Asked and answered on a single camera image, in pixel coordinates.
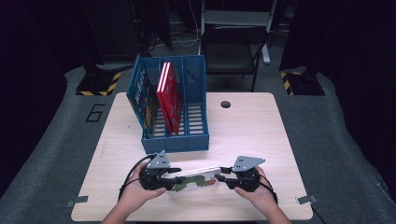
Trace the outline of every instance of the human hand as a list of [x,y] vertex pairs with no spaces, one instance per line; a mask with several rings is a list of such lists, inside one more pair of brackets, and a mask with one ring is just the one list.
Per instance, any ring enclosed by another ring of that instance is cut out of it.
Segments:
[[[259,166],[256,166],[256,170],[261,176],[260,182],[271,189],[270,183],[265,179],[264,170]],[[234,188],[234,190],[242,198],[251,201],[254,207],[268,218],[270,223],[290,223],[289,219],[277,205],[269,189],[260,185],[253,192],[247,192],[238,187]]]
[[128,183],[130,184],[126,186],[119,202],[102,223],[123,223],[132,212],[139,209],[146,201],[157,198],[166,192],[165,188],[146,190],[140,185],[139,174],[146,164],[146,162],[142,162],[134,169],[134,173],[129,178]]

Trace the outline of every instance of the table top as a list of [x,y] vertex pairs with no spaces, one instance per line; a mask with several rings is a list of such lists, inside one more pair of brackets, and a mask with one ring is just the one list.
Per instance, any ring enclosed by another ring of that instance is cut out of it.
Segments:
[[[220,103],[228,101],[229,108]],[[172,167],[189,171],[209,166],[233,166],[237,156],[265,158],[260,165],[278,196],[279,206],[292,220],[313,216],[308,203],[295,198],[306,195],[276,101],[264,92],[208,92],[206,114],[209,150],[167,153]],[[146,156],[142,130],[124,92],[111,107],[92,162],[78,196],[75,221],[98,221],[117,203],[120,186],[131,168]],[[266,217],[225,183],[164,195],[146,202],[127,220],[132,221],[241,221]]]

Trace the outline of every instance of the wire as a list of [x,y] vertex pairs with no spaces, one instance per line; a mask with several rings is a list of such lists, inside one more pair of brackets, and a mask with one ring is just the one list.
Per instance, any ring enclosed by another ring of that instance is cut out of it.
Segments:
[[[191,47],[191,46],[193,46],[197,41],[198,41],[198,39],[199,39],[199,36],[198,36],[198,34],[199,34],[199,30],[198,30],[198,23],[197,23],[197,20],[195,19],[195,16],[194,16],[194,13],[193,13],[193,11],[192,11],[192,6],[191,6],[191,0],[189,0],[189,4],[190,4],[190,12],[191,12],[191,15],[192,15],[192,18],[194,19],[194,23],[195,23],[195,28],[196,28],[196,37],[195,37],[195,40],[184,40],[184,41],[182,41],[182,40],[180,40],[179,38],[177,38],[176,37],[176,40],[178,40],[178,43],[180,43],[182,46],[184,46],[184,47]],[[189,44],[189,45],[185,45],[185,44],[183,44],[183,42],[190,42],[190,41],[193,41],[191,44]]]
[[128,175],[126,176],[125,181],[124,181],[124,183],[122,184],[122,186],[121,186],[121,188],[120,188],[119,200],[120,200],[120,198],[121,198],[121,196],[122,196],[122,193],[124,192],[125,188],[126,188],[128,185],[130,185],[132,182],[134,182],[134,181],[136,181],[136,180],[138,179],[138,178],[137,178],[137,179],[132,180],[131,182],[128,183],[131,174],[134,172],[134,169],[136,169],[136,167],[137,167],[140,163],[142,163],[143,161],[145,161],[146,159],[154,159],[155,157],[156,157],[155,154],[147,155],[145,158],[143,158],[143,159],[141,159],[140,161],[138,161],[138,162],[134,165],[134,167],[132,167],[131,171],[130,171],[130,172],[128,173]]
[[268,189],[268,190],[270,191],[270,193],[271,193],[271,194],[273,195],[273,197],[274,197],[275,202],[277,203],[277,195],[276,195],[276,193],[274,192],[274,188],[272,187],[270,181],[269,181],[265,176],[263,176],[263,175],[260,175],[260,174],[259,174],[259,176],[261,176],[262,178],[264,178],[264,179],[268,182],[268,185],[269,185],[269,186],[267,186],[267,185],[263,184],[261,181],[259,181],[260,185],[262,185],[263,187],[265,187],[266,189]]
[[312,211],[314,211],[314,213],[318,216],[320,221],[322,221],[323,224],[326,224],[326,222],[324,221],[323,217],[318,213],[318,211],[314,208],[314,206],[312,206],[312,204],[311,204],[311,208],[312,208]]
[[133,182],[135,182],[135,181],[138,180],[138,179],[140,179],[140,178],[136,178],[136,179],[134,179],[134,180],[131,180],[128,184],[125,185],[125,187],[127,187],[127,186],[130,185],[130,184],[132,184]]

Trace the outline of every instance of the gray floor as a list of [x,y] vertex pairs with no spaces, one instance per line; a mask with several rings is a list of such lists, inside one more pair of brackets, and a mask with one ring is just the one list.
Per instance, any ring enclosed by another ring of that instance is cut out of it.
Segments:
[[[348,134],[332,83],[318,75],[326,96],[288,96],[278,67],[285,34],[277,34],[270,50],[271,64],[260,66],[256,91],[271,92],[279,107],[294,156],[313,206],[327,223],[396,223],[396,206],[381,176]],[[153,56],[196,54],[174,43],[171,51],[156,47]],[[117,67],[120,64],[108,64]],[[110,96],[76,96],[82,68],[67,73],[68,90],[55,118],[28,162],[0,201],[0,223],[74,223],[73,208],[64,207],[78,196],[112,101],[126,91],[131,70],[121,74]],[[98,122],[86,122],[92,107],[101,111]],[[317,215],[308,221],[321,223]]]

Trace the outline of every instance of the magazine holder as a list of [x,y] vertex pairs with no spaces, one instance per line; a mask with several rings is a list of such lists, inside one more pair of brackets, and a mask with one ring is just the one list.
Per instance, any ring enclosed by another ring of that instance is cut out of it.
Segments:
[[134,63],[131,83],[127,97],[134,97],[134,76],[142,76],[143,71],[157,90],[164,62],[171,62],[181,94],[183,111],[180,131],[168,134],[162,111],[159,107],[153,135],[148,138],[142,134],[141,142],[147,154],[165,151],[185,152],[208,150],[209,131],[206,120],[206,75],[205,59],[202,55],[169,56],[143,58],[139,54]]

